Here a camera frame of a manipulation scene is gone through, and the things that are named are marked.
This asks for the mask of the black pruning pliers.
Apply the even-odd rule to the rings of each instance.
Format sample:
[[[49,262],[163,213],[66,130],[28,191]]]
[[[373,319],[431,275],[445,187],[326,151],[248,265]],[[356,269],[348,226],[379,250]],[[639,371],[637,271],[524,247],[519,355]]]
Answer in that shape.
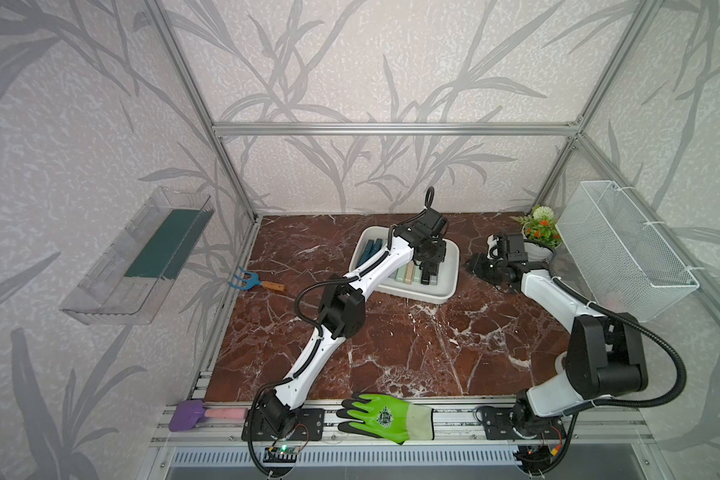
[[[430,285],[430,276],[439,273],[439,264],[435,261],[423,261],[420,265],[422,267],[422,285]]]

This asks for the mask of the beige pruning pliers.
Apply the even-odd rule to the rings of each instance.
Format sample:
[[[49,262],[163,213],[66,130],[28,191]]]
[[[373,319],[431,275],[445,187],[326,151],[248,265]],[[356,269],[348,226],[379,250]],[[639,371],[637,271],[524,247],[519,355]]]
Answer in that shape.
[[[405,284],[412,284],[414,277],[416,273],[416,266],[413,262],[409,262],[406,266],[405,274],[404,274],[404,283]]]

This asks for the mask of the light green pliers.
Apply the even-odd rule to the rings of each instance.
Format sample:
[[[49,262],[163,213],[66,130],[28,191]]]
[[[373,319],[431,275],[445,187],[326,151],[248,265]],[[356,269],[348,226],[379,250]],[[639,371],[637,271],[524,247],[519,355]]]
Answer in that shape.
[[[419,265],[416,265],[414,268],[414,276],[413,276],[412,283],[420,284],[422,282],[422,275],[423,275],[422,267]]]
[[[396,272],[395,281],[399,282],[399,283],[403,283],[405,281],[406,272],[407,272],[407,267],[401,266]]]

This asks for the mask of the teal pruning pliers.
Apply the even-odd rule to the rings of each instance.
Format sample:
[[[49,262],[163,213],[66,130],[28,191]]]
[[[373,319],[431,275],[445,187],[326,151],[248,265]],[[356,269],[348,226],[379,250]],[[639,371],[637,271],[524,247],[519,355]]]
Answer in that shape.
[[[377,238],[373,240],[369,240],[366,244],[366,249],[364,251],[364,258],[366,260],[370,259],[376,252],[378,252],[381,248],[382,240]]]
[[[363,250],[362,250],[362,253],[361,253],[361,255],[360,255],[360,257],[359,257],[359,259],[358,259],[358,261],[357,261],[357,264],[356,264],[356,267],[357,267],[357,268],[361,267],[361,266],[367,261],[367,260],[364,258],[364,251],[365,251],[365,249],[366,249],[366,244],[367,244],[367,242],[368,242],[369,240],[366,241],[365,246],[364,246],[364,248],[363,248]]]

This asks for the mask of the white rectangular storage box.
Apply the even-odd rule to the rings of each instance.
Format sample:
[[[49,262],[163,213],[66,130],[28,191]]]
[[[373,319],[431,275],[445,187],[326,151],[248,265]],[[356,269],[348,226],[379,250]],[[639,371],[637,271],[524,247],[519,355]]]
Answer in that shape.
[[[369,240],[383,239],[386,242],[387,227],[370,226],[366,228],[358,240],[350,260],[350,270],[358,266],[358,262],[365,251]],[[375,293],[385,293],[410,300],[443,304],[454,295],[458,283],[459,247],[450,239],[446,239],[446,253],[444,261],[439,265],[437,282],[435,285],[422,285],[413,281],[411,284],[397,282],[396,274],[382,281],[375,289]]]

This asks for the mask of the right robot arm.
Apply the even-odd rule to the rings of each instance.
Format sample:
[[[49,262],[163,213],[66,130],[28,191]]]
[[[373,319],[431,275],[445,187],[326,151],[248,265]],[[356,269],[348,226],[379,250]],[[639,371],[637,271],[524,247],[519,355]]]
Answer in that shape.
[[[534,300],[568,332],[569,343],[560,373],[517,394],[510,409],[487,410],[486,421],[505,422],[521,438],[533,439],[565,416],[599,406],[655,408],[678,398],[688,380],[680,354],[666,340],[628,313],[609,310],[567,285],[552,270],[556,251],[520,234],[488,239],[488,250],[476,253],[465,269],[495,286],[507,287]],[[670,389],[654,398],[631,400],[647,389],[649,375],[644,343],[660,347],[675,367]]]

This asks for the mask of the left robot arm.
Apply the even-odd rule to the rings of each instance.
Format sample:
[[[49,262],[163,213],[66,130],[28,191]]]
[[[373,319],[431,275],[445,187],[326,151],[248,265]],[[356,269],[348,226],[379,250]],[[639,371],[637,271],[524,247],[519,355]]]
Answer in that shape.
[[[366,301],[382,281],[413,261],[422,266],[444,259],[448,221],[432,208],[435,188],[426,190],[424,209],[387,231],[386,242],[365,263],[343,276],[332,275],[300,292],[294,301],[297,317],[313,328],[307,345],[285,375],[262,386],[254,396],[245,425],[254,439],[257,420],[275,439],[291,433],[297,412],[333,353],[363,327]]]

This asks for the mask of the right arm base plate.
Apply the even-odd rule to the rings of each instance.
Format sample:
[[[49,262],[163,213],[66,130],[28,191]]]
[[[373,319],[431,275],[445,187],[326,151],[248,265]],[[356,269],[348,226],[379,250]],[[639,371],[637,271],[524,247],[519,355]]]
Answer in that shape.
[[[540,417],[522,406],[478,407],[475,416],[488,440],[547,440],[565,438],[560,417]]]

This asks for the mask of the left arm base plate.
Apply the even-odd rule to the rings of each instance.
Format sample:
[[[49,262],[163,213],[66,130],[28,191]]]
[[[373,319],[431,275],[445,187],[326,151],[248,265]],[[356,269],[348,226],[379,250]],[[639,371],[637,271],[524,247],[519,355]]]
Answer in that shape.
[[[299,441],[320,441],[323,435],[325,410],[321,408],[302,408],[296,412],[292,429],[283,439]],[[243,441],[275,441],[277,432],[269,425],[260,409],[253,411],[250,420],[246,420],[241,434]]]

